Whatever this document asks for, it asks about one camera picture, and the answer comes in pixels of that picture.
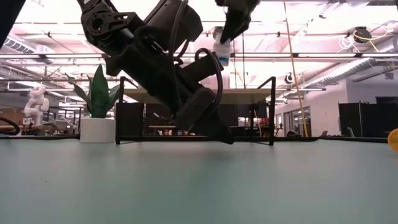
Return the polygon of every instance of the ceiling duct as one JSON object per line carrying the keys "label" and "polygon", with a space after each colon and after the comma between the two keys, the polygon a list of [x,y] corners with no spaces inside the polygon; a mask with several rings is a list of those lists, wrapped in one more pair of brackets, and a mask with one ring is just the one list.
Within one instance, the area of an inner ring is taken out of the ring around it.
{"label": "ceiling duct", "polygon": [[[7,36],[6,41],[4,41],[3,46],[12,48],[22,54],[53,54],[54,53],[54,51],[47,46],[39,45],[39,44],[34,45],[34,46],[29,46],[29,45],[23,43],[22,41],[11,37],[10,35]],[[50,60],[47,58],[40,58],[40,59],[34,59],[34,60],[36,62],[45,63],[47,65],[50,65],[53,63],[53,60]]]}
{"label": "ceiling duct", "polygon": [[21,79],[21,80],[28,79],[27,76],[19,74],[14,69],[4,68],[4,67],[0,67],[0,77],[11,78],[11,79]]}
{"label": "ceiling duct", "polygon": [[[380,53],[398,53],[398,36],[378,44],[376,48]],[[373,49],[367,50],[366,53],[376,53]],[[317,75],[304,84],[304,87],[313,87],[317,85],[329,85],[341,79],[355,75],[377,64],[375,58],[361,58],[350,63],[341,63],[333,68]]]}

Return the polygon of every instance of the black panel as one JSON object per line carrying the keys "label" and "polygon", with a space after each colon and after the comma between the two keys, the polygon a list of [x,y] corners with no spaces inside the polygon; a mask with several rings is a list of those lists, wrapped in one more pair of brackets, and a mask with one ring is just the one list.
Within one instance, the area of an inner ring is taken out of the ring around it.
{"label": "black panel", "polygon": [[348,127],[352,128],[356,137],[361,137],[361,123],[359,121],[359,104],[342,103],[338,105],[340,114],[341,134],[351,136]]}
{"label": "black panel", "polygon": [[1,0],[0,9],[0,48],[17,19],[25,0]]}
{"label": "black panel", "polygon": [[361,103],[363,137],[386,138],[398,128],[398,107],[395,104]]}
{"label": "black panel", "polygon": [[172,113],[162,104],[148,103],[145,106],[145,126],[170,125]]}
{"label": "black panel", "polygon": [[238,109],[236,105],[219,105],[218,106],[218,114],[221,118],[221,121],[230,126],[238,125]]}
{"label": "black panel", "polygon": [[[243,117],[243,118],[251,117],[250,105],[236,105],[236,107],[237,107],[238,117]],[[259,103],[256,113],[258,118],[266,118],[267,117],[266,103]]]}
{"label": "black panel", "polygon": [[141,121],[144,112],[143,103],[123,103],[123,116],[121,118],[122,136],[139,136],[141,132]]}

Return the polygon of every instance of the cable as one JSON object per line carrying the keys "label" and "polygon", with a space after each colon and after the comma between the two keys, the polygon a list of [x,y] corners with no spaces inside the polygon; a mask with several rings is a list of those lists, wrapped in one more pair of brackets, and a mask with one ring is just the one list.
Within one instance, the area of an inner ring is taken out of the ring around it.
{"label": "cable", "polygon": [[211,53],[210,50],[206,49],[206,48],[201,48],[199,49],[196,53],[195,53],[195,61],[199,60],[199,54],[200,53],[206,53],[211,60],[213,61],[214,65],[216,66],[216,77],[217,77],[217,94],[216,94],[216,98],[213,102],[213,104],[210,106],[210,113],[214,112],[215,110],[217,110],[217,107],[221,101],[221,97],[223,96],[223,76],[221,74],[221,68],[218,62],[218,59]]}
{"label": "cable", "polygon": [[377,53],[380,52],[380,50],[377,49],[377,47],[374,45],[373,41],[369,40],[369,43],[371,43],[372,47],[374,48],[374,50],[375,50]]}
{"label": "cable", "polygon": [[180,22],[183,16],[183,12],[185,9],[185,6],[187,6],[188,4],[188,0],[183,0],[181,2],[180,7],[178,8],[177,11],[177,15],[175,16],[174,19],[174,23],[173,23],[173,28],[172,28],[172,32],[170,35],[170,40],[169,40],[169,59],[170,62],[172,63],[172,67],[171,67],[171,72],[173,74],[174,77],[174,83],[175,83],[175,96],[177,97],[177,106],[178,108],[182,107],[182,101],[181,101],[181,96],[180,96],[180,92],[178,90],[178,86],[177,86],[177,75],[175,74],[175,66],[174,66],[174,45],[175,45],[175,39],[177,38],[177,32],[178,32],[178,27],[180,26]]}
{"label": "cable", "polygon": [[184,43],[184,46],[181,49],[181,52],[177,55],[177,58],[180,58],[180,57],[182,57],[185,54],[185,52],[188,49],[188,46],[189,46],[189,41],[186,40],[185,43]]}
{"label": "cable", "polygon": [[257,112],[256,112],[256,110],[254,110],[254,115],[255,115],[255,117],[256,117],[256,119],[257,119],[257,125],[259,126],[259,130],[260,130],[260,137],[262,137],[262,133],[261,133],[261,126],[260,126],[260,122],[258,121],[258,117],[257,117]]}
{"label": "cable", "polygon": [[[287,35],[288,35],[287,40],[289,41],[290,58],[292,59],[292,69],[293,69],[294,83],[295,83],[296,90],[297,90],[297,94],[298,94],[298,102],[300,103],[301,116],[302,116],[302,118],[303,118],[303,121],[305,121],[303,103],[302,103],[302,101],[301,101],[301,94],[300,94],[300,91],[299,91],[299,85],[297,84],[296,71],[295,71],[295,68],[294,68],[292,41],[290,41],[289,22],[287,21],[286,0],[284,0],[284,9],[285,9],[285,15],[286,15],[286,28],[287,28]],[[304,136],[305,136],[305,137],[308,137],[308,133],[307,133],[307,124],[306,124],[305,122],[304,122]]]}
{"label": "cable", "polygon": [[4,121],[4,122],[8,123],[14,128],[13,131],[2,131],[2,130],[0,130],[0,134],[16,136],[21,131],[21,129],[19,128],[19,126],[16,123],[14,123],[14,122],[6,119],[6,118],[0,118],[0,121]]}
{"label": "cable", "polygon": [[385,30],[385,33],[384,33],[383,35],[381,35],[381,36],[377,36],[377,37],[374,37],[374,38],[360,37],[360,36],[356,35],[356,33],[358,32],[358,30],[354,31],[354,32],[353,32],[353,35],[354,35],[356,38],[359,38],[359,39],[361,39],[361,40],[378,40],[378,39],[381,39],[381,38],[383,38],[383,37],[386,37],[387,34],[389,33],[388,29],[385,28],[383,25],[380,25],[380,27],[383,28],[383,29]]}

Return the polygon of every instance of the white object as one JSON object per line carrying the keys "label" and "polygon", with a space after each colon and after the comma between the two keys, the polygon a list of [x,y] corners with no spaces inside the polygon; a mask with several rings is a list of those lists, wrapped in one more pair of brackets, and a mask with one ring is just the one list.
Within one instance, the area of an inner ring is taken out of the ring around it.
{"label": "white object", "polygon": [[213,44],[213,50],[217,53],[218,60],[223,66],[228,66],[229,57],[231,56],[231,41],[228,39],[225,43],[221,44],[221,33],[216,34],[216,42]]}
{"label": "white object", "polygon": [[32,115],[36,116],[36,125],[41,125],[43,121],[43,111],[48,111],[50,108],[50,102],[47,98],[44,98],[45,93],[44,86],[34,87],[29,93],[29,101],[25,105],[24,114],[25,118],[30,118]]}
{"label": "white object", "polygon": [[82,118],[80,142],[112,143],[115,139],[116,121],[105,118]]}

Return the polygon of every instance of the fluorescent light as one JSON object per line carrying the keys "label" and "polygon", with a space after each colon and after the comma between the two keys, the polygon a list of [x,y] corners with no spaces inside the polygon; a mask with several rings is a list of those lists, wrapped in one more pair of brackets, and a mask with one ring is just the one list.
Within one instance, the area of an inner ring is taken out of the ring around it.
{"label": "fluorescent light", "polygon": [[[32,91],[31,88],[20,88],[20,89],[8,89],[7,91]],[[47,89],[46,91],[74,91],[74,89]]]}
{"label": "fluorescent light", "polygon": [[30,87],[40,87],[42,84],[37,83],[37,82],[25,82],[25,81],[17,81],[16,83],[25,85],[25,86],[30,86]]}
{"label": "fluorescent light", "polygon": [[299,54],[298,57],[355,57],[356,53]]}
{"label": "fluorescent light", "polygon": [[49,91],[49,94],[54,95],[54,96],[59,96],[59,97],[65,97],[62,94],[59,94],[59,93],[56,93],[56,92],[52,92],[52,91]]}
{"label": "fluorescent light", "polygon": [[301,88],[299,91],[326,91],[325,88]]}
{"label": "fluorescent light", "polygon": [[398,57],[398,54],[389,54],[389,53],[363,53],[362,57]]}
{"label": "fluorescent light", "polygon": [[101,54],[45,54],[46,58],[103,58]]}
{"label": "fluorescent light", "polygon": [[1,59],[30,59],[30,58],[40,58],[37,54],[0,54]]}
{"label": "fluorescent light", "polygon": [[268,57],[268,58],[275,58],[275,57],[290,57],[289,53],[266,53],[266,54],[257,54],[257,53],[236,53],[235,57]]}
{"label": "fluorescent light", "polygon": [[286,98],[275,98],[275,101],[285,101],[285,100],[287,100],[287,99],[286,99]]}
{"label": "fluorescent light", "polygon": [[79,96],[67,96],[68,98],[70,98],[70,99],[73,99],[73,100],[77,100],[77,101],[84,101],[82,98],[80,98]]}

